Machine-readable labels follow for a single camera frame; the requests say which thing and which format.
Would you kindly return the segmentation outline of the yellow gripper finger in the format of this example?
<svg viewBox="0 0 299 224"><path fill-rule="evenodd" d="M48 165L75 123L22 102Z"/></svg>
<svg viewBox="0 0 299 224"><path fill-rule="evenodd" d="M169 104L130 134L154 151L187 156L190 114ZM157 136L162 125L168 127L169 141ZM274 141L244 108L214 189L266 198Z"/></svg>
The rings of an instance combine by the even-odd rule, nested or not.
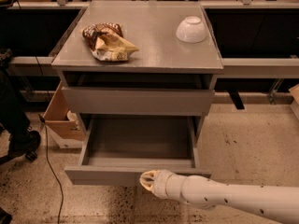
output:
<svg viewBox="0 0 299 224"><path fill-rule="evenodd" d="M156 175L155 171L147 171L140 176L140 181L141 182L153 181L155 175Z"/></svg>
<svg viewBox="0 0 299 224"><path fill-rule="evenodd" d="M141 186L146 189L147 191L152 191L153 189L153 182L141 182Z"/></svg>

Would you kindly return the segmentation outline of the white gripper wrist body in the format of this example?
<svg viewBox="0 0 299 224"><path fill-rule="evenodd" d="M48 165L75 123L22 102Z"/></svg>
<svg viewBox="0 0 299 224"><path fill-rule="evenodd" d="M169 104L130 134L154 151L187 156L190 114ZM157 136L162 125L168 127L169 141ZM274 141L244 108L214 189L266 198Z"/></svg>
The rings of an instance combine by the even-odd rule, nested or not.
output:
<svg viewBox="0 0 299 224"><path fill-rule="evenodd" d="M153 194L161 199L181 201L182 184L186 177L167 170L158 171L153 180Z"/></svg>

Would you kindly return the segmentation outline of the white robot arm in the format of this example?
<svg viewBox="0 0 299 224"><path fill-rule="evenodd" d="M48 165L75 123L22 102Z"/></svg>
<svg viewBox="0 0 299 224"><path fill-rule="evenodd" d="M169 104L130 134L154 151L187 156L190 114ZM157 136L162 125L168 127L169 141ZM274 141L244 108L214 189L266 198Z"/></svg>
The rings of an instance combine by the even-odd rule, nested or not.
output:
<svg viewBox="0 0 299 224"><path fill-rule="evenodd" d="M167 170L143 173L140 184L161 199L201 209L226 205L282 224L299 224L296 187L223 184L200 175L178 175Z"/></svg>

